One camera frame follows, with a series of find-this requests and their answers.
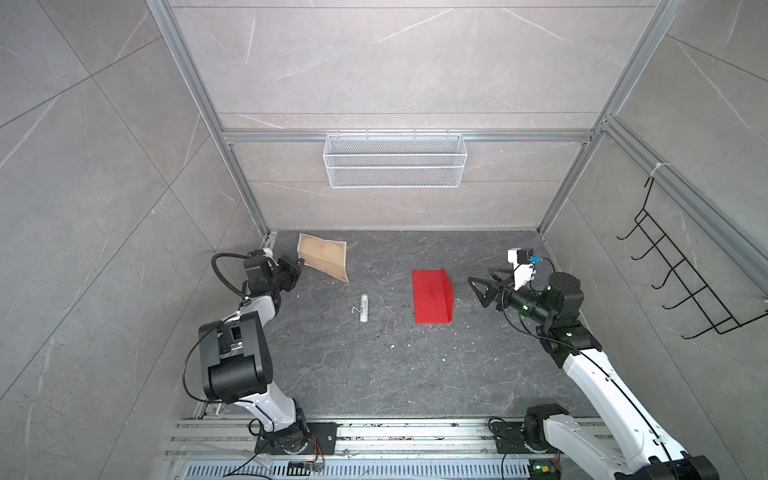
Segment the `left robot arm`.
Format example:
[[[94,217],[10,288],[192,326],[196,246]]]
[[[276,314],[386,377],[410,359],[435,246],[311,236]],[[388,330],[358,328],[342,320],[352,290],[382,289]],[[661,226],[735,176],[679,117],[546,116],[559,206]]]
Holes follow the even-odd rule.
[[[310,441],[309,427],[296,401],[275,383],[264,326],[278,314],[281,293],[295,288],[304,260],[276,258],[265,248],[218,253],[211,266],[239,303],[230,316],[198,330],[204,400],[245,409],[262,441],[298,454]]]

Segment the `red envelope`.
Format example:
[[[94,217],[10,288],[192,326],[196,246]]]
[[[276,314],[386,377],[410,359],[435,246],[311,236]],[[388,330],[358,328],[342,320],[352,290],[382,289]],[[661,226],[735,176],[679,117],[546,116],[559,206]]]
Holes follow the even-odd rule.
[[[445,270],[413,270],[411,278],[415,323],[449,324],[454,291]]]

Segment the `beige letter paper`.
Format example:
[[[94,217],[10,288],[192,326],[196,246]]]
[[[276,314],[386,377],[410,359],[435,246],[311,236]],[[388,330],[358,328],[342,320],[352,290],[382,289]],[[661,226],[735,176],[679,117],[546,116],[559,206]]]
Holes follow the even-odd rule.
[[[324,272],[336,280],[349,282],[346,271],[347,243],[345,241],[324,240],[301,233],[297,253],[306,266]]]

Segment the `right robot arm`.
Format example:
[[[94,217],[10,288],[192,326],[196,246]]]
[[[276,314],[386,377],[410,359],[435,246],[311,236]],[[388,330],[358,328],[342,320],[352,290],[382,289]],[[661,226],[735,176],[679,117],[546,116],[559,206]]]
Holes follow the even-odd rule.
[[[586,431],[563,407],[528,409],[523,424],[526,447],[564,453],[594,479],[716,479],[703,455],[694,456],[673,438],[614,369],[601,344],[579,321],[584,300],[580,281],[565,272],[549,275],[544,287],[516,288],[515,270],[493,270],[469,285],[482,307],[514,311],[536,324],[537,339],[556,365],[579,387],[617,443],[611,448]]]

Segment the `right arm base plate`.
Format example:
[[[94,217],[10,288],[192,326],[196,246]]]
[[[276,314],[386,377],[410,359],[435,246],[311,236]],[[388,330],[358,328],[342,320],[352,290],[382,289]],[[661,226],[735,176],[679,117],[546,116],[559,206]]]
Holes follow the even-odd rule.
[[[523,424],[521,422],[508,422],[500,418],[492,418],[488,422],[488,428],[495,442],[496,451],[499,454],[533,454],[523,437]]]

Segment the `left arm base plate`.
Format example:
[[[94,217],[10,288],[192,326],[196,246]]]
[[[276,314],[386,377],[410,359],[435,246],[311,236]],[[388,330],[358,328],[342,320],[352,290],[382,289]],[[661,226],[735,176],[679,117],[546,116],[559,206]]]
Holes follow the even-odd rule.
[[[335,452],[339,425],[334,422],[309,422],[299,427],[267,433],[256,451],[264,454],[331,455]]]

